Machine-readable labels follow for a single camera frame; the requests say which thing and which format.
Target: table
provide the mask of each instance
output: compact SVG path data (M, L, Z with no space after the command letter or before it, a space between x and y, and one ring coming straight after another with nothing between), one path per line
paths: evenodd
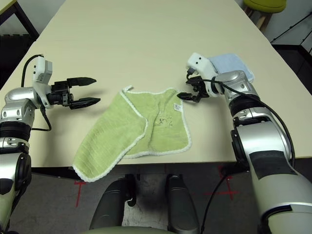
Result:
M24 28L27 30L33 40L39 37L25 12L17 2L17 0L1 0L0 2L0 25L3 24L11 15L15 14Z
M312 156L312 97L267 39L233 0L67 0L10 79L4 95L20 84L22 67L34 54L53 62L50 83L92 77L97 83L71 89L75 99L101 98L89 108L47 110L51 132L31 133L33 167L70 166L96 120L122 88L159 92L168 87L191 92L185 64L192 52L205 56L236 53L255 75L261 99L287 124L298 157ZM31 85L34 63L25 86ZM184 103L193 145L168 156L123 159L120 164L234 161L230 111L224 98ZM34 127L46 127L36 111Z

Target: towel label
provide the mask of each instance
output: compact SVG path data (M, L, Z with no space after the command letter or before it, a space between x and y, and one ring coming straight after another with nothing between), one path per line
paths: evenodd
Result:
M174 109L175 109L176 111L182 112L182 106L179 105L179 104L174 103Z

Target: wall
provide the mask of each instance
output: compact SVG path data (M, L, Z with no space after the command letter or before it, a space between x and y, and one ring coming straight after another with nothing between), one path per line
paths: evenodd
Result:
M244 8L243 0L235 0ZM278 14L273 14L270 23L264 33L269 41L286 31L290 26L297 23L312 11L312 0L287 0L287 7ZM274 44L298 45L302 39L312 30L312 16L298 24L295 28L277 39ZM303 43L306 50L312 48L312 34Z
M18 2L40 34L65 0L19 0ZM15 15L0 26L0 35L25 33L27 31Z

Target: table leg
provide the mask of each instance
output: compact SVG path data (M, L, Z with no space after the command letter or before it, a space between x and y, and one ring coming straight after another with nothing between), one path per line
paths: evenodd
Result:
M8 18L11 17L16 12L15 7L12 5L8 9L6 9L1 15L0 15L0 25L3 24Z
M39 37L39 33L34 28L34 26L30 22L29 18L26 16L25 12L23 11L23 9L19 5L19 3L16 2L16 3L13 4L13 6L16 9L15 15L20 20L20 22L22 23L24 28L27 30L27 32L33 38L33 40L37 40L37 38Z
M246 6L246 8L244 9L244 12L246 13L248 17L251 17L254 13L254 10Z

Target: green stool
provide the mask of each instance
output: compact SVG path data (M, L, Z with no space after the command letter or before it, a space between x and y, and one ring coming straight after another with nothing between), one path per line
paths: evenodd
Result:
M251 17L255 11L260 12L261 16L256 25L261 32L264 32L268 26L272 14L282 12L286 7L286 0L244 0L244 3L248 17Z

